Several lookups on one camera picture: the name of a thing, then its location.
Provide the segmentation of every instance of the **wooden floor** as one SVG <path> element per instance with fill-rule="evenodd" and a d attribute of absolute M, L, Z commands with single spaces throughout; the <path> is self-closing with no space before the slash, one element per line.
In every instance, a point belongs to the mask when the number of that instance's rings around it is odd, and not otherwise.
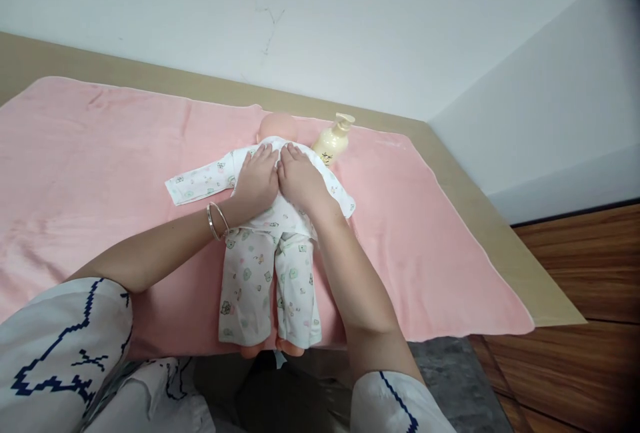
<path fill-rule="evenodd" d="M 640 384 L 640 205 L 515 231 L 589 324 L 470 338 L 514 431 L 618 431 Z"/>

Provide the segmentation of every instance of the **baby doll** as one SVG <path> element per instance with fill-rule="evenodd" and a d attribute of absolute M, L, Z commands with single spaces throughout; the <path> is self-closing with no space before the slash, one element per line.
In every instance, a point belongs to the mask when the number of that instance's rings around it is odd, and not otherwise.
<path fill-rule="evenodd" d="M 355 201 L 335 175 L 309 147 L 295 143 L 297 128 L 291 115 L 271 113 L 260 126 L 258 145 L 237 149 L 222 159 L 183 173 L 165 184 L 176 205 L 233 188 L 247 151 L 262 144 L 274 151 L 291 142 L 307 155 L 322 174 L 327 190 L 338 201 L 345 218 Z M 269 291 L 277 279 L 278 349 L 292 356 L 322 339 L 322 329 L 313 287 L 313 244 L 317 239 L 304 211 L 289 203 L 280 192 L 261 215 L 229 232 L 220 298 L 219 339 L 241 346 L 245 358 L 253 358 L 271 333 Z"/>

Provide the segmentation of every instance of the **doll foot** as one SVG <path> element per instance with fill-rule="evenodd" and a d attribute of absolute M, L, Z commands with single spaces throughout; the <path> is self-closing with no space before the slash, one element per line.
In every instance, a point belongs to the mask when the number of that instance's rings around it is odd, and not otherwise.
<path fill-rule="evenodd" d="M 241 346 L 240 355 L 243 358 L 246 358 L 247 360 L 250 360 L 251 358 L 255 358 L 256 356 L 258 356 L 258 353 L 260 353 L 262 349 L 265 347 L 265 343 L 266 342 L 262 342 L 253 346 Z"/>
<path fill-rule="evenodd" d="M 289 356 L 302 356 L 305 353 L 302 348 L 295 346 L 293 343 L 283 340 L 282 338 L 275 339 L 275 347 Z"/>

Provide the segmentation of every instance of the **yellow lotion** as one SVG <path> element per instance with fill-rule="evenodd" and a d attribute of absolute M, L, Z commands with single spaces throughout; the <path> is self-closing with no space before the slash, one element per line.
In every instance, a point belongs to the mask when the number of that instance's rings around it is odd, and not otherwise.
<path fill-rule="evenodd" d="M 322 130 L 311 149 L 320 156 L 325 165 L 329 166 L 335 162 L 338 155 L 347 148 L 347 133 L 354 122 L 355 118 L 351 115 L 336 113 L 333 126 Z"/>

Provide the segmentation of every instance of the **silver bangle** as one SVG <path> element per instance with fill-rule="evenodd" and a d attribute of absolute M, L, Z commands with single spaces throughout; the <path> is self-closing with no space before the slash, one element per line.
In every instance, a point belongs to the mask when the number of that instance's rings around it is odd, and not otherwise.
<path fill-rule="evenodd" d="M 218 213 L 222 217 L 222 221 L 225 223 L 225 227 L 227 228 L 227 231 L 224 232 L 224 235 L 228 235 L 229 234 L 229 223 L 227 223 L 227 219 L 225 218 L 225 215 L 222 213 L 222 210 L 214 202 L 211 202 L 209 204 L 213 205 L 216 208 L 216 210 L 218 210 Z"/>
<path fill-rule="evenodd" d="M 214 204 L 213 203 L 209 203 L 207 205 L 207 218 L 209 219 L 209 228 L 211 229 L 211 233 L 213 233 L 213 238 L 215 238 L 216 241 L 220 241 L 220 237 L 215 232 L 215 227 L 213 226 L 213 219 L 211 218 L 211 205 L 214 205 Z"/>

